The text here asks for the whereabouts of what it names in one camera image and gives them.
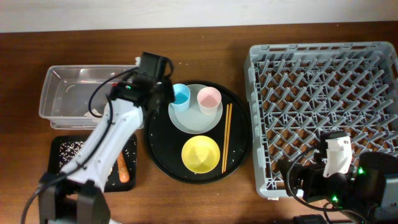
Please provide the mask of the light blue plastic cup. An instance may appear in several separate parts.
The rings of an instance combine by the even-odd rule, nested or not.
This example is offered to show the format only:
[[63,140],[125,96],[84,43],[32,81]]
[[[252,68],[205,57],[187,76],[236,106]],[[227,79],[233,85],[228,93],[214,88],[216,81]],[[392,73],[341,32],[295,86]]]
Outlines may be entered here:
[[188,86],[177,83],[173,85],[173,90],[175,100],[171,103],[171,107],[177,112],[184,112],[188,110],[191,96]]

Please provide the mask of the grey round plate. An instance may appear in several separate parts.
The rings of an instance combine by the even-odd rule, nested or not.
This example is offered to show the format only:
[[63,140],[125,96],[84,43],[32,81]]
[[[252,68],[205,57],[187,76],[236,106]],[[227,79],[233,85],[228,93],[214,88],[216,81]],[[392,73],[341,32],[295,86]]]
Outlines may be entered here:
[[197,101],[197,94],[205,85],[189,84],[187,85],[190,92],[190,105],[188,110],[180,112],[174,110],[172,105],[169,105],[169,118],[173,125],[188,134],[201,134],[213,129],[221,120],[223,115],[223,105],[220,103],[213,114],[203,114],[200,111],[200,105]]

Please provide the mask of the pink plastic cup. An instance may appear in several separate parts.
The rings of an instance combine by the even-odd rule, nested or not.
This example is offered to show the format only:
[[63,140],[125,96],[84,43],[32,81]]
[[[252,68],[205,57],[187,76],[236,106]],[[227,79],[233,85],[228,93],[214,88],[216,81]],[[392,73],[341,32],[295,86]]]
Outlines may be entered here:
[[221,103],[221,93],[214,87],[204,87],[197,94],[200,111],[205,115],[216,113]]

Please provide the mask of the yellow plastic bowl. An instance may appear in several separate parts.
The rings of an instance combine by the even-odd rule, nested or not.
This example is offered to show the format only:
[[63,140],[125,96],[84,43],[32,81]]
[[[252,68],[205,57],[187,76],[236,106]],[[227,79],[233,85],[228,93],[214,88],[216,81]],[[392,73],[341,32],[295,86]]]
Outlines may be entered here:
[[219,163],[221,153],[218,144],[208,136],[194,136],[182,147],[184,166],[196,174],[206,174]]

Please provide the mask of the orange carrot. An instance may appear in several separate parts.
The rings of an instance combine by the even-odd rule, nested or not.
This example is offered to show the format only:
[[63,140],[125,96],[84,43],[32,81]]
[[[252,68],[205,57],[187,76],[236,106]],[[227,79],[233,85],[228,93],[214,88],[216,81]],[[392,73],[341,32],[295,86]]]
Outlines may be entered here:
[[118,174],[120,182],[122,183],[129,182],[130,176],[122,153],[120,153],[117,158],[117,165],[118,165]]

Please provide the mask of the white tissue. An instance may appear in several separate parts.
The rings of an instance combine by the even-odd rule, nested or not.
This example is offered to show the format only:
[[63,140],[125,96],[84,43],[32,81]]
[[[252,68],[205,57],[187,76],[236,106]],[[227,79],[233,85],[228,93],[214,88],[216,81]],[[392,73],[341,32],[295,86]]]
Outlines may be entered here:
[[96,109],[92,109],[91,111],[86,112],[84,116],[89,118],[101,118],[102,114],[99,113]]

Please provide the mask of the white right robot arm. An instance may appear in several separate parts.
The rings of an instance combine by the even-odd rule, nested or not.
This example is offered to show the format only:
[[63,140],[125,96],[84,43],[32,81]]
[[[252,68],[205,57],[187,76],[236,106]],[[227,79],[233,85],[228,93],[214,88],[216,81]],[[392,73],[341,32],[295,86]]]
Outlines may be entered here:
[[277,166],[287,195],[308,208],[355,223],[397,223],[397,158],[371,151],[360,154],[357,167],[351,160],[350,137],[335,131]]

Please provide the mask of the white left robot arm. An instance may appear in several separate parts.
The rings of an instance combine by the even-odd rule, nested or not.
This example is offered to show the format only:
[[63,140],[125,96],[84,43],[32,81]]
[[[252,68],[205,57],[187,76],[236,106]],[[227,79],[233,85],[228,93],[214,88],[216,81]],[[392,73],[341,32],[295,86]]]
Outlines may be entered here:
[[109,172],[146,113],[175,100],[171,59],[143,52],[139,66],[117,75],[100,122],[58,174],[46,172],[34,199],[40,223],[113,223],[104,196]]

